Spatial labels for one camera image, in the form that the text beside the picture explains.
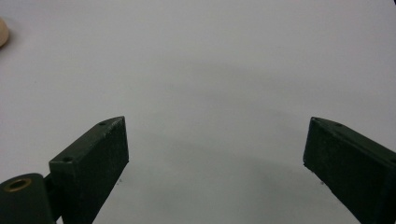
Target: screw hole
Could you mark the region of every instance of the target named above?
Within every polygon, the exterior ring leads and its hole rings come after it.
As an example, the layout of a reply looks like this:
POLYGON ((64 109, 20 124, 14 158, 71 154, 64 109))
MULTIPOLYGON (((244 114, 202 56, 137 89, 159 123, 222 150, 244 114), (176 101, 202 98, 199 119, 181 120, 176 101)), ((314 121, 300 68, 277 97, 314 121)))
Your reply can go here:
POLYGON ((62 161, 64 162, 70 162, 73 160, 73 157, 65 157, 62 161))
POLYGON ((7 192, 18 191, 28 187, 31 183, 32 183, 32 179, 30 178, 18 179, 6 185, 4 190, 7 192))

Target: white background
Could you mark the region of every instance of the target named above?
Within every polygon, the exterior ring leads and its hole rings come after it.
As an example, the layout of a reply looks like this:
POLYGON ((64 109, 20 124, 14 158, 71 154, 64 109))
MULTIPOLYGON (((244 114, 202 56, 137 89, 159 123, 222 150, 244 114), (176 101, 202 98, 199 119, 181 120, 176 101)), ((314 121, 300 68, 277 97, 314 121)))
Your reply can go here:
POLYGON ((126 118, 97 224, 359 223, 303 166, 309 120, 396 146, 392 0, 1 0, 0 17, 1 182, 126 118))

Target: white table surface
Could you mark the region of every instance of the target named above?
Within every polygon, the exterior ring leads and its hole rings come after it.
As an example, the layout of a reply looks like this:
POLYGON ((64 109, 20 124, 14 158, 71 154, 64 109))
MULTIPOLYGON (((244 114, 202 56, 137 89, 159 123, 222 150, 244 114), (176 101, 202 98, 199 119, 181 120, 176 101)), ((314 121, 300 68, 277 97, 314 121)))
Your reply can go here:
POLYGON ((97 224, 359 223, 303 166, 309 119, 396 146, 392 0, 2 0, 0 17, 0 181, 126 118, 132 160, 97 224))

